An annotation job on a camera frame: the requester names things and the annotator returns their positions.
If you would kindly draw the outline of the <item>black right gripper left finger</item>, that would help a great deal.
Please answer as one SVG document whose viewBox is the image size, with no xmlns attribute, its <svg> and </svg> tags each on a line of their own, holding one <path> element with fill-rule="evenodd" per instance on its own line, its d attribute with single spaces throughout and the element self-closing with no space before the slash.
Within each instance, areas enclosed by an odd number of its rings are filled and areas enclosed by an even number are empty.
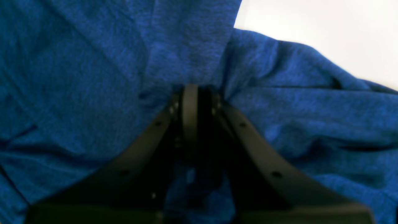
<svg viewBox="0 0 398 224">
<path fill-rule="evenodd" d="M 30 207 L 26 224 L 163 224 L 174 162 L 195 164 L 198 85 L 187 85 L 103 168 Z"/>
</svg>

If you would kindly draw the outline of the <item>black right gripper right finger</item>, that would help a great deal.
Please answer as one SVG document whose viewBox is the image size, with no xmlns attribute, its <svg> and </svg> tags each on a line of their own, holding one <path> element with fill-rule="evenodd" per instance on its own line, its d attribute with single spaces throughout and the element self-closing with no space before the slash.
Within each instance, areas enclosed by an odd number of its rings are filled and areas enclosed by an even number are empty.
<svg viewBox="0 0 398 224">
<path fill-rule="evenodd" d="M 199 88 L 201 143 L 230 184 L 233 224 L 374 224 L 365 205 L 324 187 L 280 156 L 236 108 Z"/>
</svg>

